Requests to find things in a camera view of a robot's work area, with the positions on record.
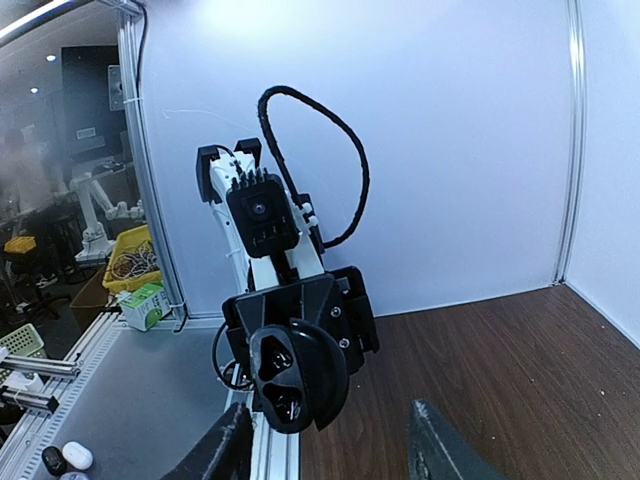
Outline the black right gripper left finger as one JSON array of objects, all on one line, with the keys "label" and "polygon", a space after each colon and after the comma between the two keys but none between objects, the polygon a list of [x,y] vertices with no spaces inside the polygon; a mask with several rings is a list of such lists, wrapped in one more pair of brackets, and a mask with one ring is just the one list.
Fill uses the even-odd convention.
[{"label": "black right gripper left finger", "polygon": [[249,480],[252,446],[250,410],[235,402],[162,480]]}]

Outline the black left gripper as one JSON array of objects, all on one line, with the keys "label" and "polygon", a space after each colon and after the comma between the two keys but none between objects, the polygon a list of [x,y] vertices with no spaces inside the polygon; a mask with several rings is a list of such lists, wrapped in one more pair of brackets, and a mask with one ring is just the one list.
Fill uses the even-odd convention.
[{"label": "black left gripper", "polygon": [[267,325],[291,327],[304,321],[327,332],[335,342],[348,340],[342,352],[350,374],[364,365],[366,352],[380,349],[365,282],[354,266],[231,297],[223,303],[222,312],[231,351],[245,371],[250,367],[250,337]]}]

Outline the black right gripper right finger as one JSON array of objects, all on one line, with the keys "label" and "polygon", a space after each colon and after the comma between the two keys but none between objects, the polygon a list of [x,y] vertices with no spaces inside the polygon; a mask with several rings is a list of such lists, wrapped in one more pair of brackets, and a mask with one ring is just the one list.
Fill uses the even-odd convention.
[{"label": "black right gripper right finger", "polygon": [[409,424],[410,479],[504,479],[429,402],[415,400]]}]

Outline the small black clip object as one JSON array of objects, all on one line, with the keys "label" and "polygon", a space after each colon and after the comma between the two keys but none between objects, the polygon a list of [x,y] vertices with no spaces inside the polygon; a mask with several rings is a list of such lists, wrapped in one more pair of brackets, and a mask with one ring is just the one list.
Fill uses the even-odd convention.
[{"label": "small black clip object", "polygon": [[251,375],[269,425],[283,434],[326,428],[348,395],[346,360],[316,325],[294,320],[256,330],[249,341]]}]

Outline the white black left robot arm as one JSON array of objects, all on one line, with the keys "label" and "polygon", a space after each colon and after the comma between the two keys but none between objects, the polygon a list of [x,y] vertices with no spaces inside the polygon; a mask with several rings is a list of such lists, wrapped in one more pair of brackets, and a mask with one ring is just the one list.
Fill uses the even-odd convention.
[{"label": "white black left robot arm", "polygon": [[363,276],[354,266],[324,267],[310,196],[294,202],[281,177],[260,166],[261,148],[249,138],[196,154],[200,197],[225,233],[240,290],[223,305],[234,354],[247,366],[255,330],[300,319],[329,333],[354,374],[380,347]]}]

